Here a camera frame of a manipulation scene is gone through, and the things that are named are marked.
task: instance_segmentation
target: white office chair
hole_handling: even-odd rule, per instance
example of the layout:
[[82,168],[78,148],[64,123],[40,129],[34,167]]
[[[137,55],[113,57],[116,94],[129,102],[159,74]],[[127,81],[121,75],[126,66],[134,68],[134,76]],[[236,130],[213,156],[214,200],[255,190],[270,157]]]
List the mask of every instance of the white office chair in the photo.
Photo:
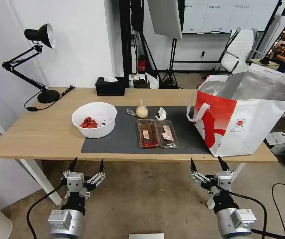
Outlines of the white office chair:
[[247,65],[246,59],[253,51],[255,40],[256,29],[237,28],[236,30],[231,30],[226,48],[219,59],[221,66],[230,74],[247,71],[249,65]]

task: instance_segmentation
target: shopping bag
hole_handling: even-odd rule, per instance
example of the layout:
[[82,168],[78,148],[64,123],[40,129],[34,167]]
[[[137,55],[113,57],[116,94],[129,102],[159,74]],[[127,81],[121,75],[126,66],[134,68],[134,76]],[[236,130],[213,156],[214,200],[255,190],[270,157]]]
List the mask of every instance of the shopping bag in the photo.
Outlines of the shopping bag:
[[197,91],[193,117],[214,157],[253,154],[285,112],[285,74],[252,64],[247,72],[212,75]]

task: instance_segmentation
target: tissue box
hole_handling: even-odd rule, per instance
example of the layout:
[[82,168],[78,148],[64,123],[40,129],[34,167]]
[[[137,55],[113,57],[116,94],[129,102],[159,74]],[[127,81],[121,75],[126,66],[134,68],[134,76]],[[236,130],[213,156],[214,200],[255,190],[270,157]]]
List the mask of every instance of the tissue box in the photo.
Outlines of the tissue box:
[[102,76],[96,81],[97,95],[123,96],[125,94],[125,80],[123,77],[115,77],[118,81],[106,82]]

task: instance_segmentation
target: table leg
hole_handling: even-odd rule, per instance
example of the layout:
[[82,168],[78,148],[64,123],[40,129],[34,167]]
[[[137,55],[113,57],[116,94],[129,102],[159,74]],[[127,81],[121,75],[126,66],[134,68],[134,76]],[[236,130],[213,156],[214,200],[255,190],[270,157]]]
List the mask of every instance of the table leg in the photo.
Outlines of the table leg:
[[[30,172],[30,174],[34,177],[34,179],[38,182],[38,184],[44,189],[46,193],[49,193],[54,189],[53,185],[50,183],[50,181],[47,179],[43,171],[40,169],[40,167],[37,165],[35,160],[33,159],[19,159],[21,163],[24,165],[24,167]],[[55,205],[59,206],[62,202],[62,198],[59,196],[57,192],[54,192],[49,196]]]
[[238,176],[238,174],[243,170],[245,164],[239,164],[239,166],[237,167],[237,169],[235,170],[235,172],[232,175],[232,181],[235,180],[235,178]]

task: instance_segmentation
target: desk lamp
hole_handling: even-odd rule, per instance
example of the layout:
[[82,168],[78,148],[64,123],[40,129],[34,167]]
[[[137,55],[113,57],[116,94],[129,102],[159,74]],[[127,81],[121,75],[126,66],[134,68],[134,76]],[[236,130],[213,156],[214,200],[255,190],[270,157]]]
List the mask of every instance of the desk lamp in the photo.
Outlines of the desk lamp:
[[[21,65],[22,63],[24,63],[24,62],[28,61],[29,59],[32,59],[33,57],[42,53],[42,47],[43,46],[40,45],[39,42],[42,42],[47,47],[55,49],[56,40],[55,40],[53,28],[49,23],[47,23],[47,24],[44,24],[43,26],[41,26],[38,30],[26,29],[24,31],[24,35],[28,40],[32,41],[34,46],[31,49],[27,50],[26,52],[24,52],[24,53],[18,55],[17,57],[13,58],[12,60],[4,62],[2,64],[2,67],[4,69],[8,70],[9,72],[13,73],[14,75],[16,75],[16,76],[22,78],[23,80],[27,81],[31,85],[37,87],[41,91],[41,93],[37,96],[37,100],[40,103],[55,102],[60,98],[60,93],[58,91],[48,90],[48,89],[46,89],[44,84],[39,83],[35,80],[32,80],[32,79],[26,77],[25,75],[23,75],[23,74],[21,74],[15,70],[15,68],[17,66]],[[36,51],[35,54],[27,57],[26,59],[19,59],[20,57],[22,57],[25,54],[27,54],[31,51],[34,51],[34,50]]]

